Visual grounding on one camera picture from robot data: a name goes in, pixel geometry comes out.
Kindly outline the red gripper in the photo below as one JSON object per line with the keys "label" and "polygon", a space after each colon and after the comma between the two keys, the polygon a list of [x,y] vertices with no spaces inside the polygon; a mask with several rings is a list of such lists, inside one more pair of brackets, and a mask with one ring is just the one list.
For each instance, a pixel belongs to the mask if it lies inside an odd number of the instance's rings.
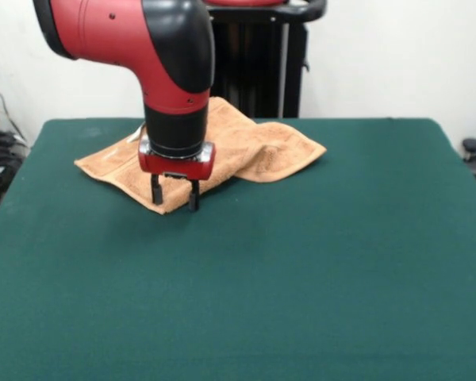
{"label": "red gripper", "polygon": [[190,181],[191,190],[189,209],[191,212],[199,210],[200,182],[207,180],[212,174],[216,157],[216,146],[211,142],[204,142],[202,150],[190,158],[173,159],[161,156],[151,150],[148,138],[141,138],[138,149],[140,169],[151,175],[152,202],[154,205],[163,204],[163,189],[159,183],[159,175],[182,177]]}

